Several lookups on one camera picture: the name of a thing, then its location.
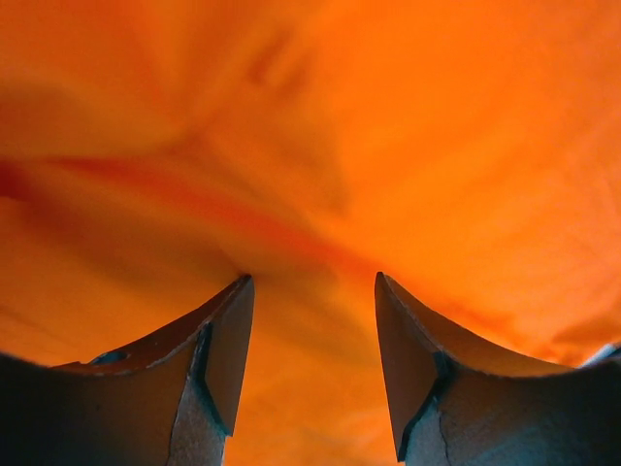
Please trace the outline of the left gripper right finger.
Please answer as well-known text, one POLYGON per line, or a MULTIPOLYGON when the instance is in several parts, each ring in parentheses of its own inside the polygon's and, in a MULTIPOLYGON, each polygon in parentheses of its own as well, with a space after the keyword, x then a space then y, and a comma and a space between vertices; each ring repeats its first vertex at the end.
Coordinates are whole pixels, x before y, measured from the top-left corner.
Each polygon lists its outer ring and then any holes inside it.
POLYGON ((375 282, 376 326, 399 462, 616 465, 620 348, 571 368, 505 349, 375 282))

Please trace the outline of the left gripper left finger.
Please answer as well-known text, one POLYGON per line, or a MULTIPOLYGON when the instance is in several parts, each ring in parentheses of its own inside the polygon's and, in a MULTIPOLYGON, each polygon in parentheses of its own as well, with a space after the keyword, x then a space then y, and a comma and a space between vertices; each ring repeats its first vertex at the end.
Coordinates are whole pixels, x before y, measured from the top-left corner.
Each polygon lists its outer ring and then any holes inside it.
POLYGON ((253 321, 244 276, 198 309, 87 363, 1 358, 5 465, 219 465, 253 321))

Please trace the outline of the orange t shirt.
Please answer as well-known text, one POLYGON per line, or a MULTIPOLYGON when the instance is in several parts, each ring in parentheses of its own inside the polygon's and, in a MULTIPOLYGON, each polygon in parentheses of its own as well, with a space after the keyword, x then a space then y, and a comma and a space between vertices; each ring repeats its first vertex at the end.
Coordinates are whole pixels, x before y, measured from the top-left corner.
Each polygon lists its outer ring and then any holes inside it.
POLYGON ((227 463, 391 465, 377 272, 539 359, 619 341, 618 2, 2 3, 3 351, 249 273, 227 463))

